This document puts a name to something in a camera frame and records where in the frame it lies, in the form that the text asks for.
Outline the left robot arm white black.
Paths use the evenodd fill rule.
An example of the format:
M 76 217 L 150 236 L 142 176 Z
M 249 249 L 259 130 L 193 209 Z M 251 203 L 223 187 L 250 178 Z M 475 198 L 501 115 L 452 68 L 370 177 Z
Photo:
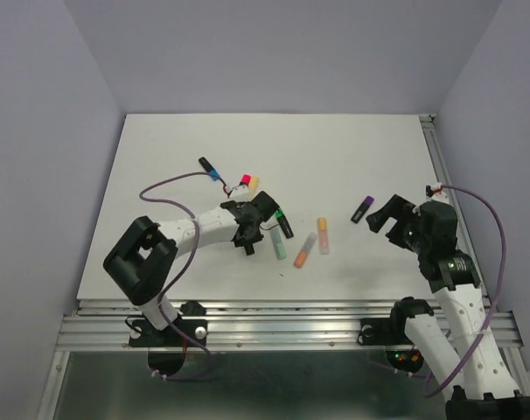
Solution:
M 252 200 L 229 200 L 199 216 L 156 223 L 147 216 L 135 219 L 104 259 L 102 267 L 150 322 L 150 335 L 169 345 L 179 336 L 178 312 L 164 292 L 175 259 L 205 246 L 231 242 L 245 249 L 263 239 L 260 225 L 279 205 L 266 192 Z

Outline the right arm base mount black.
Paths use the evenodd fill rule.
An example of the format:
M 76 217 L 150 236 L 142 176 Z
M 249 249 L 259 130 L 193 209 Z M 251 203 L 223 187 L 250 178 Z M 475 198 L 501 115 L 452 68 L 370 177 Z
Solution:
M 412 346 L 404 327 L 395 325 L 390 318 L 361 318 L 357 342 L 361 346 Z

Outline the black highlighter purple cap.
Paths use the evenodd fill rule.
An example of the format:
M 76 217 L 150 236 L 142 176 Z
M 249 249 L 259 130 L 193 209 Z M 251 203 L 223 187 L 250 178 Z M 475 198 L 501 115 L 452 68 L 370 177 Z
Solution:
M 359 221 L 365 216 L 366 212 L 369 210 L 373 202 L 374 198 L 372 196 L 366 196 L 353 213 L 351 217 L 351 222 L 358 224 Z

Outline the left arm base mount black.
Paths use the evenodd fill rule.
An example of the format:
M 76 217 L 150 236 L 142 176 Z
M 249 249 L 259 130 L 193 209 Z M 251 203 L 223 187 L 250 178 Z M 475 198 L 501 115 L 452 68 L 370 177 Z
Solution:
M 205 319 L 206 308 L 197 301 L 187 301 L 181 304 L 177 320 L 174 325 L 190 339 L 199 344 L 206 344 L 208 322 Z M 142 315 L 127 317 L 124 321 L 129 329 L 129 346 L 139 348 L 149 347 L 181 347 L 189 342 L 175 330 L 167 326 L 158 331 Z

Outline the black highlighter blue cap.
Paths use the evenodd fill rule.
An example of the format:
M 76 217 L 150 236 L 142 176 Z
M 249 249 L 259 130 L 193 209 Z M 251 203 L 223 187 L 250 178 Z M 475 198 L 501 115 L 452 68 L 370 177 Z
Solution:
M 210 176 L 213 181 L 220 180 L 220 175 L 206 157 L 200 157 L 198 161 L 200 166 L 205 170 L 205 172 Z

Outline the black highlighter green cap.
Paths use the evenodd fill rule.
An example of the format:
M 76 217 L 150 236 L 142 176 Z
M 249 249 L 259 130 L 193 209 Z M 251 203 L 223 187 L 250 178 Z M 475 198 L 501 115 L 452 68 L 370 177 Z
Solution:
M 277 209 L 275 211 L 275 217 L 276 217 L 277 223 L 278 223 L 280 229 L 282 230 L 284 236 L 287 239 L 293 238 L 294 237 L 294 232 L 292 230 L 292 227 L 289 224 L 289 221 L 288 221 L 286 215 L 284 214 L 284 212 L 283 212 L 283 210 L 281 208 L 279 208 L 279 209 Z

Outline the pastel green highlighter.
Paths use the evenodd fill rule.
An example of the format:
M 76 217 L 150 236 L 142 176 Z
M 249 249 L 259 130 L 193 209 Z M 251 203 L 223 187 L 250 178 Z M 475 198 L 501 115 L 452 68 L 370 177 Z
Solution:
M 272 228 L 270 231 L 270 238 L 275 251 L 275 256 L 278 260 L 284 260 L 287 257 L 286 249 L 282 242 L 282 233 L 278 227 Z

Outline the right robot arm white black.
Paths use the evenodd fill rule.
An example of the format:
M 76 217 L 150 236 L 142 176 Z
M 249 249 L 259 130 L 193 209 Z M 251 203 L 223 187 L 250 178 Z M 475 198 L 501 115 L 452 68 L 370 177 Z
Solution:
M 389 219 L 395 224 L 386 237 L 416 254 L 451 335 L 444 335 L 430 305 L 414 298 L 394 304 L 387 332 L 419 350 L 438 382 L 446 417 L 530 419 L 530 395 L 522 393 L 501 357 L 490 328 L 492 311 L 485 309 L 473 260 L 457 246 L 457 213 L 443 189 L 428 189 L 420 206 L 394 195 L 366 222 L 377 233 Z

